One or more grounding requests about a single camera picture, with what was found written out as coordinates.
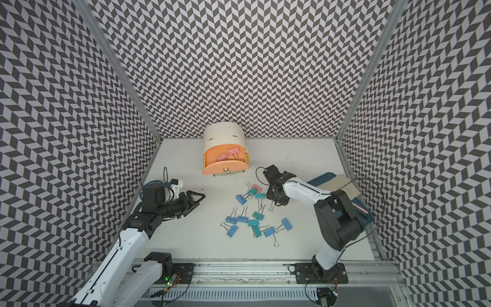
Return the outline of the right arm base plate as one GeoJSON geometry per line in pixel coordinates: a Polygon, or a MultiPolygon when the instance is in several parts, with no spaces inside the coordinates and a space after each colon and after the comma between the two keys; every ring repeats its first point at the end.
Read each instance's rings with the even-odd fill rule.
{"type": "Polygon", "coordinates": [[[317,264],[296,263],[294,272],[297,284],[305,285],[309,281],[321,284],[333,284],[335,281],[339,285],[349,283],[347,271],[343,263],[337,263],[328,270],[322,269],[317,264]]]}

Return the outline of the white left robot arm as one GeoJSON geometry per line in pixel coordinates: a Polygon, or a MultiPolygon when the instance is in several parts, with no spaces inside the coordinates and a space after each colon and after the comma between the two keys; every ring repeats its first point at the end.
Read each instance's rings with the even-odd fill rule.
{"type": "Polygon", "coordinates": [[[143,186],[143,198],[125,220],[118,239],[67,306],[134,306],[158,280],[174,274],[169,253],[151,252],[133,276],[124,277],[134,259],[165,221],[188,216],[206,198],[194,191],[175,193],[163,182],[143,186]]]}

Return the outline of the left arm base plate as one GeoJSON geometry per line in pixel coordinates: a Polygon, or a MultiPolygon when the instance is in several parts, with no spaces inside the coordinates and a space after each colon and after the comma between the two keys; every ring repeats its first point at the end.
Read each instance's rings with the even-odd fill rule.
{"type": "Polygon", "coordinates": [[[171,272],[167,273],[155,282],[156,285],[189,285],[193,279],[195,264],[177,263],[171,272]]]}

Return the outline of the pink binder clip top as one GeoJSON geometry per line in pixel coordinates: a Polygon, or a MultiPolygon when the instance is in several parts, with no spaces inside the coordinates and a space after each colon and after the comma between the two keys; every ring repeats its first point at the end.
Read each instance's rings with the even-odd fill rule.
{"type": "Polygon", "coordinates": [[[258,193],[262,192],[262,188],[259,185],[256,184],[249,184],[250,189],[256,189],[258,193]]]}

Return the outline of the pink binder clip bottom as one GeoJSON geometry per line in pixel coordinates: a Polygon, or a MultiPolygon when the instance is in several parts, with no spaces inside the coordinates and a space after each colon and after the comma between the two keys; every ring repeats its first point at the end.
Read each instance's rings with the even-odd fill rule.
{"type": "Polygon", "coordinates": [[[235,147],[235,148],[230,149],[228,152],[229,152],[230,155],[233,156],[233,155],[236,155],[236,154],[239,154],[240,153],[240,148],[239,147],[235,147]]]}

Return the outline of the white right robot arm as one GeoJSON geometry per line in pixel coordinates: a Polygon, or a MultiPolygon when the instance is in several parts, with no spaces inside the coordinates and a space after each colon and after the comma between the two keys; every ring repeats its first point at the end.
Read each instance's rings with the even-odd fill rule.
{"type": "Polygon", "coordinates": [[[364,222],[346,192],[320,189],[290,172],[281,173],[275,165],[265,168],[263,175],[269,185],[266,198],[275,206],[294,199],[314,209],[324,243],[313,256],[312,268],[319,273],[333,270],[349,243],[364,232],[364,222]]]}

